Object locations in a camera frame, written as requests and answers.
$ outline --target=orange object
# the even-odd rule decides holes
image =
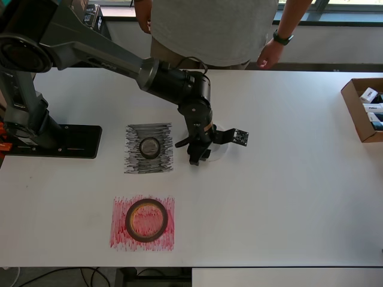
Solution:
[[[6,133],[5,129],[4,129],[4,123],[0,123],[0,135]]]
[[[0,151],[10,151],[11,148],[12,148],[11,143],[7,143],[7,142],[1,142],[0,143]]]

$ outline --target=box contents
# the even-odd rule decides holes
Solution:
[[[381,130],[383,131],[383,123],[380,121],[373,121],[371,122],[374,130]]]
[[[366,112],[383,112],[383,103],[364,103]]]
[[[383,112],[368,112],[370,121],[383,121]]]
[[[83,23],[85,26],[111,40],[111,36],[107,24],[104,21],[100,5],[89,4],[87,6]]]
[[[377,91],[372,88],[367,88],[367,90],[360,96],[360,100],[362,103],[371,103],[377,95]]]

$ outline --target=man's hand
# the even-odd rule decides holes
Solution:
[[[152,0],[135,0],[134,9],[136,11],[136,18],[141,30],[150,34],[150,14],[151,14]]]
[[[274,39],[271,39],[266,46],[263,47],[261,54],[258,57],[257,65],[261,69],[270,69],[274,64],[278,63],[282,55],[284,46]]]

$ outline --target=black metal plate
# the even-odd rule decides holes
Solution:
[[[213,143],[224,145],[228,142],[236,143],[237,145],[247,146],[247,140],[249,138],[249,133],[244,132],[243,130],[231,129],[225,132],[216,130],[214,132]]]
[[[18,139],[12,142],[11,151],[5,155],[22,155],[26,157],[69,157],[69,158],[96,158],[100,143],[102,128],[100,126],[80,126],[74,124],[61,124],[65,132],[65,142],[57,149],[44,149],[21,143]]]

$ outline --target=black cable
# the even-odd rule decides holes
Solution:
[[[99,270],[97,270],[97,269],[95,269],[93,267],[65,267],[65,268],[60,268],[60,269],[52,270],[50,272],[47,272],[47,273],[45,273],[45,274],[43,274],[41,276],[38,276],[38,277],[36,277],[36,278],[34,278],[34,279],[30,280],[30,281],[27,281],[27,282],[21,284],[19,287],[23,287],[23,286],[25,286],[27,284],[30,284],[30,283],[32,283],[32,282],[34,282],[34,281],[36,281],[36,280],[38,280],[40,278],[43,278],[43,277],[45,277],[45,276],[47,276],[49,274],[52,274],[52,273],[55,273],[55,272],[58,272],[58,271],[74,270],[74,269],[91,269],[91,270],[97,272],[98,274],[100,274],[105,279],[105,281],[107,282],[108,287],[110,287],[110,282],[109,282],[108,278],[104,274],[102,274]]]
[[[88,282],[86,282],[86,280],[85,280],[85,276],[84,276],[84,273],[83,273],[83,269],[81,268],[80,271],[81,271],[81,277],[84,279],[84,282],[85,282],[85,284],[86,284],[86,287],[89,287]]]
[[[143,269],[143,270],[141,270],[141,271],[137,274],[137,276],[140,275],[142,272],[144,272],[144,271],[148,271],[148,270],[157,271],[157,272],[160,273],[162,276],[166,277],[166,275],[164,274],[164,272],[162,272],[162,271],[160,271],[160,270],[158,270],[158,269],[155,269],[155,268],[146,268],[146,269]]]
[[[96,270],[93,271],[92,276],[90,278],[90,287],[93,287],[93,277],[95,276]]]
[[[203,69],[205,70],[205,72],[203,73],[204,75],[206,75],[206,73],[208,72],[208,66],[203,63],[203,61],[201,61],[200,59],[196,58],[196,57],[185,57],[183,58],[182,60],[180,60],[178,62],[178,64],[174,67],[174,69],[177,69],[179,66],[181,66],[181,64],[183,63],[183,61],[185,61],[186,59],[190,59],[190,60],[196,60],[198,63],[201,63],[202,66],[203,66]]]

